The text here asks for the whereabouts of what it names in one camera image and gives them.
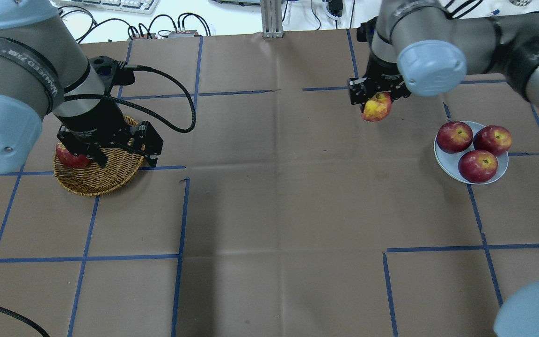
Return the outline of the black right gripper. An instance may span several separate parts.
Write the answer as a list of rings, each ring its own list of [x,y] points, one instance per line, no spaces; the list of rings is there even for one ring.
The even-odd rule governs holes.
[[[366,68],[361,78],[348,79],[350,104],[364,107],[378,93],[389,93],[392,102],[411,96],[396,63],[382,60],[371,52]]]

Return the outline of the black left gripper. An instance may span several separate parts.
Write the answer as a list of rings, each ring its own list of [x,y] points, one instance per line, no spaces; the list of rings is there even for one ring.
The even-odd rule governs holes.
[[[158,155],[163,148],[163,140],[154,126],[143,121],[136,126],[124,123],[122,128],[113,132],[97,130],[80,135],[61,126],[58,139],[73,155],[85,155],[102,169],[107,166],[108,158],[103,149],[120,149],[129,154],[143,156],[149,167],[157,167]]]

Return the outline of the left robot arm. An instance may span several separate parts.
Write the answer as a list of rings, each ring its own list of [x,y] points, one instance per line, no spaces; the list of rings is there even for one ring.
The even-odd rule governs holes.
[[[0,0],[0,174],[23,166],[50,113],[73,155],[105,167],[103,150],[118,148],[155,167],[158,132],[148,122],[128,125],[110,96],[113,86],[134,83],[135,70],[84,55],[48,0]]]

